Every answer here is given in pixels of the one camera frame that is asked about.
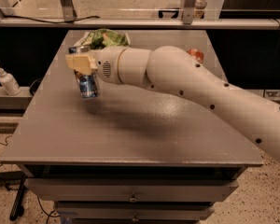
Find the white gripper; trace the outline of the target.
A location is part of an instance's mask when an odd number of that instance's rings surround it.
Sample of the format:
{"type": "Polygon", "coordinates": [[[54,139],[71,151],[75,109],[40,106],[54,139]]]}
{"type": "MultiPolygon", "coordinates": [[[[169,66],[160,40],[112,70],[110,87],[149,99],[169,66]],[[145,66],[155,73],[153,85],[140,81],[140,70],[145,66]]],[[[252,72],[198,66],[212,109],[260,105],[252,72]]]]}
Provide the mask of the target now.
{"type": "Polygon", "coordinates": [[[119,78],[119,58],[126,50],[123,46],[111,46],[103,49],[92,49],[88,54],[67,54],[67,66],[82,75],[93,73],[102,81],[121,85],[119,78]]]}

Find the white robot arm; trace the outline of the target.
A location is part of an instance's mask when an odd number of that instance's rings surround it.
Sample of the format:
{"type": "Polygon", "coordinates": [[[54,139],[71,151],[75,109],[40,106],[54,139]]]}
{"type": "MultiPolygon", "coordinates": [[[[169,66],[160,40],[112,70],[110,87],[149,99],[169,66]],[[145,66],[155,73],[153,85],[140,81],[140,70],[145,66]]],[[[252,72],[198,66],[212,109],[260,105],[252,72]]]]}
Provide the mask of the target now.
{"type": "Polygon", "coordinates": [[[180,48],[111,46],[71,53],[65,60],[82,75],[172,94],[201,105],[280,163],[280,104],[216,77],[180,48]]]}

